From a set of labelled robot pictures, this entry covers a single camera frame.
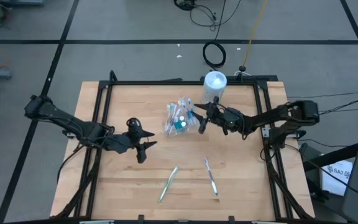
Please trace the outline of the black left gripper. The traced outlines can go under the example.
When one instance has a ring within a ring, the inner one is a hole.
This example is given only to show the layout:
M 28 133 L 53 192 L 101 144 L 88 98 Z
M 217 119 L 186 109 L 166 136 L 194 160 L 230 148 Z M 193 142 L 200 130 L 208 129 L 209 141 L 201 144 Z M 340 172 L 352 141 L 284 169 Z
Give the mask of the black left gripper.
M 153 145 L 157 144 L 157 141 L 144 142 L 142 144 L 139 144 L 140 139 L 149 138 L 154 136 L 155 134 L 148 131 L 144 131 L 142 129 L 141 122 L 137 118 L 128 119 L 126 124 L 128 127 L 127 132 L 116 136 L 116 141 L 117 141 L 116 152 L 122 154 L 126 152 L 129 148 L 133 148 L 137 145 L 136 146 L 137 162 L 139 164 L 142 164 L 147 158 L 147 155 L 145 153 L 146 150 L 152 147 Z

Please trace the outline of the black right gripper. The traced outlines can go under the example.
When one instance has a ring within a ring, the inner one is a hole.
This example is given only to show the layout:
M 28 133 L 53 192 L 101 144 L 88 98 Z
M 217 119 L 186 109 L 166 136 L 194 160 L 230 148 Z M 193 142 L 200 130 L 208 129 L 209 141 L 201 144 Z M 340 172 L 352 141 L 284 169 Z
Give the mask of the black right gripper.
M 200 126 L 198 132 L 203 134 L 208 122 L 211 122 L 223 129 L 223 133 L 228 135 L 228 132 L 238 132 L 245 135 L 245 119 L 244 115 L 234 108 L 218 108 L 219 97 L 215 96 L 212 102 L 206 104 L 195 103 L 194 106 L 208 113 L 213 113 L 212 117 L 202 117 L 201 115 L 192 112 L 192 115 L 199 121 Z

